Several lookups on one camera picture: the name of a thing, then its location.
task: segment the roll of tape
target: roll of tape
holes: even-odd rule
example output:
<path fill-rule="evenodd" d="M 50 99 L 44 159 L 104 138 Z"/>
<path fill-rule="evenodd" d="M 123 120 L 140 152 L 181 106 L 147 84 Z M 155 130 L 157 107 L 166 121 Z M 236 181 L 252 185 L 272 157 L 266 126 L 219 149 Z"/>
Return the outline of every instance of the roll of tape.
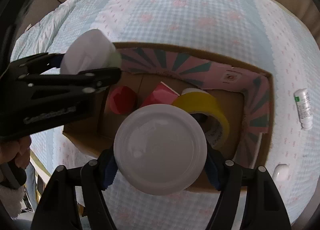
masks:
<path fill-rule="evenodd" d="M 172 105 L 189 114 L 202 113 L 214 118 L 210 129 L 204 133 L 213 148 L 219 148 L 227 140 L 230 131 L 229 122 L 212 95 L 199 91 L 188 92 L 179 96 Z"/>

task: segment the finger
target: finger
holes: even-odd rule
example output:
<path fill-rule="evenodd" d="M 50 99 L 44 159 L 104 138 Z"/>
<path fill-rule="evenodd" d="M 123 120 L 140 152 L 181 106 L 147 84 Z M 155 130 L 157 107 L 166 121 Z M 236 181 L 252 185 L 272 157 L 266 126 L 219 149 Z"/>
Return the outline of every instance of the finger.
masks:
<path fill-rule="evenodd" d="M 31 145 L 31 138 L 30 136 L 25 136 L 19 139 L 19 144 L 20 144 L 20 151 L 19 153 L 23 155 L 26 150 L 30 147 Z"/>
<path fill-rule="evenodd" d="M 18 141 L 0 143 L 0 164 L 14 159 L 19 150 Z"/>
<path fill-rule="evenodd" d="M 23 155 L 18 153 L 14 161 L 18 168 L 26 168 L 30 161 L 30 149 L 27 149 Z"/>

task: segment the bed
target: bed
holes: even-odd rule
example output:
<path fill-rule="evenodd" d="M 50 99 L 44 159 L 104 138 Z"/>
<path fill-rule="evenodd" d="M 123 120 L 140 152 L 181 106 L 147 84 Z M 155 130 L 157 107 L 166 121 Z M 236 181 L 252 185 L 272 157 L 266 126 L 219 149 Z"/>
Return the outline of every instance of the bed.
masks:
<path fill-rule="evenodd" d="M 89 29 L 111 41 L 156 42 L 203 49 L 258 66 L 274 76 L 275 123 L 266 167 L 272 175 L 288 164 L 277 183 L 291 222 L 308 204 L 320 173 L 320 52 L 306 26 L 274 0 L 67 0 L 26 31 L 11 61 L 39 52 L 66 52 Z M 58 69 L 48 71 L 58 74 Z M 314 127 L 302 131 L 293 92 L 309 89 Z M 31 150 L 52 173 L 59 164 L 84 165 L 62 127 L 32 135 Z M 105 193 L 119 229 L 204 229 L 218 199 L 213 193 L 178 192 L 151 196 L 137 191 L 118 172 Z M 83 202 L 81 192 L 77 198 Z M 233 229 L 239 229 L 245 194 Z"/>

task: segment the silver bolt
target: silver bolt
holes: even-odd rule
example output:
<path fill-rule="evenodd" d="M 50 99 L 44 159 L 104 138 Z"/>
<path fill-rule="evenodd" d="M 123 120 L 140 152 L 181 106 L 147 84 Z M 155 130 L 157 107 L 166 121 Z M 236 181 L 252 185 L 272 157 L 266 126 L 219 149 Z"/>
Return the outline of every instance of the silver bolt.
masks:
<path fill-rule="evenodd" d="M 57 166 L 57 168 L 56 168 L 57 172 L 61 172 L 63 170 L 64 170 L 64 166 L 63 165 Z"/>
<path fill-rule="evenodd" d="M 266 168 L 263 167 L 263 166 L 259 166 L 259 167 L 258 167 L 258 170 L 261 171 L 261 172 L 266 172 Z"/>
<path fill-rule="evenodd" d="M 98 164 L 98 161 L 97 160 L 90 160 L 89 161 L 89 165 L 91 166 L 91 167 L 93 167 L 93 166 L 95 166 L 95 165 L 97 165 Z"/>
<path fill-rule="evenodd" d="M 84 89 L 82 89 L 82 92 L 84 92 L 84 93 L 93 93 L 95 91 L 96 90 L 92 87 L 85 87 Z"/>
<path fill-rule="evenodd" d="M 234 162 L 232 160 L 225 161 L 225 164 L 229 167 L 232 167 L 234 165 Z"/>

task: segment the white object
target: white object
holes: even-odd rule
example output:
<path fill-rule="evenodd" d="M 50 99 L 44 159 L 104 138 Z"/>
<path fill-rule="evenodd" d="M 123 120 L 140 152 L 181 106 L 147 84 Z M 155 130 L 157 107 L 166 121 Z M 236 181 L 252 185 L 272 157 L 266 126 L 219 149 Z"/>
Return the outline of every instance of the white object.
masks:
<path fill-rule="evenodd" d="M 121 124 L 114 155 L 132 186 L 147 194 L 168 195 L 198 178 L 207 145 L 190 114 L 172 105 L 152 104 L 136 110 Z"/>
<path fill-rule="evenodd" d="M 202 92 L 202 93 L 207 93 L 209 94 L 208 92 L 204 91 L 204 90 L 201 90 L 201 89 L 198 89 L 198 88 L 186 88 L 182 91 L 181 95 L 183 94 L 186 94 L 186 93 L 189 93 L 189 92 Z"/>
<path fill-rule="evenodd" d="M 294 99 L 297 104 L 299 120 L 305 131 L 311 130 L 313 127 L 313 113 L 310 105 L 310 98 L 307 88 L 299 89 L 294 93 Z"/>
<path fill-rule="evenodd" d="M 63 56 L 60 73 L 76 75 L 81 71 L 120 67 L 121 56 L 115 46 L 98 29 L 78 37 Z"/>
<path fill-rule="evenodd" d="M 288 175 L 289 166 L 287 164 L 279 164 L 273 172 L 272 179 L 273 181 L 282 182 L 288 179 Z"/>

